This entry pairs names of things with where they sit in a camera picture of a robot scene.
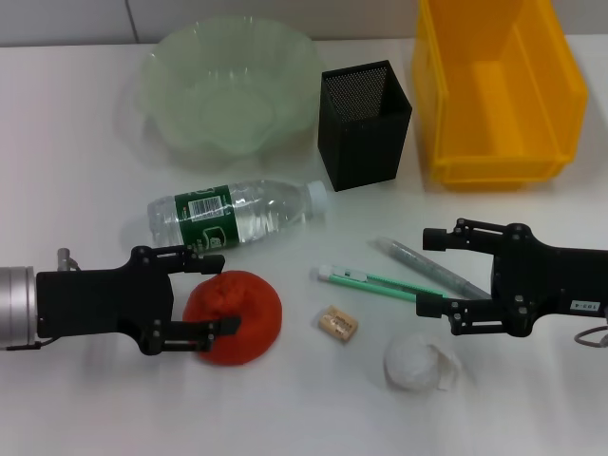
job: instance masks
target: yellow plastic bin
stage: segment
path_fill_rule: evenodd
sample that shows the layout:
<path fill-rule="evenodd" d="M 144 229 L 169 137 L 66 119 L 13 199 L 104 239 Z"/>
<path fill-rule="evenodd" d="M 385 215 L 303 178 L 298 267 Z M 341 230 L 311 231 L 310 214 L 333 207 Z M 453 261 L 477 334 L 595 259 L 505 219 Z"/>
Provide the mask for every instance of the yellow plastic bin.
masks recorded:
<path fill-rule="evenodd" d="M 547 181 L 575 158 L 587 88 L 550 0 L 420 0 L 412 71 L 436 181 Z"/>

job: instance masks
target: pen holder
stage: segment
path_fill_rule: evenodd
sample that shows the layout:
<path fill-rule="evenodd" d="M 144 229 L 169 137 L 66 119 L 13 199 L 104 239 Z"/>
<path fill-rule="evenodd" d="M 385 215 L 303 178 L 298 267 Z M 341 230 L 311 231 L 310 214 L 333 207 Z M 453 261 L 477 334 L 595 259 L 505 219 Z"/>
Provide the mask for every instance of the pen holder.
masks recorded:
<path fill-rule="evenodd" d="M 388 60 L 324 72 L 318 148 L 333 189 L 395 179 L 410 116 Z"/>

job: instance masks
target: white crumpled paper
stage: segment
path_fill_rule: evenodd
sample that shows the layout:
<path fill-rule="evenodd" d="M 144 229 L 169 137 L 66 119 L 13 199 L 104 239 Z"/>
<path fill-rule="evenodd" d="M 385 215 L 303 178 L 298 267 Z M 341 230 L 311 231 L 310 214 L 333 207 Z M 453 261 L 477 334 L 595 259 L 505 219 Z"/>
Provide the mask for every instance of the white crumpled paper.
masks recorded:
<path fill-rule="evenodd" d="M 456 353 L 437 337 L 414 334 L 394 337 L 385 353 L 390 380 L 406 390 L 449 390 L 462 365 Z"/>

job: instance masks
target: white tabletop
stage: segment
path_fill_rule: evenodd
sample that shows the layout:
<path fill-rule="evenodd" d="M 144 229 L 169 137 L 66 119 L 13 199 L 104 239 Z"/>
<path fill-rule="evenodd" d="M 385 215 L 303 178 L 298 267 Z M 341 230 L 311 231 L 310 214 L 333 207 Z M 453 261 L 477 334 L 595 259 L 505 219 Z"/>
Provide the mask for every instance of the white tabletop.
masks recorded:
<path fill-rule="evenodd" d="M 126 336 L 62 339 L 42 351 L 0 354 L 3 454 L 600 455 L 606 453 L 608 351 L 576 345 L 597 319 L 549 316 L 525 339 L 453 337 L 445 319 L 405 301 L 319 283 L 337 263 L 422 285 L 431 282 L 374 251 L 378 235 L 421 249 L 426 227 L 456 218 L 529 224 L 542 241 L 608 249 L 608 37 L 570 43 L 590 87 L 577 160 L 547 184 L 509 194 L 452 194 L 423 182 L 411 128 L 396 181 L 335 194 L 325 222 L 226 252 L 226 269 L 277 290 L 283 328 L 241 368 L 191 354 L 145 357 Z M 319 43 L 329 68 L 390 59 L 412 100 L 412 41 Z M 146 204 L 257 178 L 331 188 L 314 138 L 272 160 L 187 166 L 133 106 L 149 46 L 0 49 L 0 265 L 56 267 L 68 247 L 85 269 L 117 267 L 149 243 Z M 428 256 L 488 289 L 491 258 Z M 200 276 L 176 276 L 179 318 Z M 358 318 L 341 345 L 314 325 L 336 305 Z M 396 334 L 443 338 L 466 375 L 450 392 L 387 385 L 383 354 Z"/>

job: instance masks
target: green translucent bowl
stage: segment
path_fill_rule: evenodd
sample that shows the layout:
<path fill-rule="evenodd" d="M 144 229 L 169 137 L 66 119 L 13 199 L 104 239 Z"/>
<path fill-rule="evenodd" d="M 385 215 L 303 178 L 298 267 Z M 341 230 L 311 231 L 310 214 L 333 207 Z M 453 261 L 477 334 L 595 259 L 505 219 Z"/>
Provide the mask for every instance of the green translucent bowl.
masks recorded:
<path fill-rule="evenodd" d="M 314 124 L 323 69 L 314 43 L 292 28 L 217 17 L 154 47 L 139 104 L 175 148 L 245 156 Z"/>

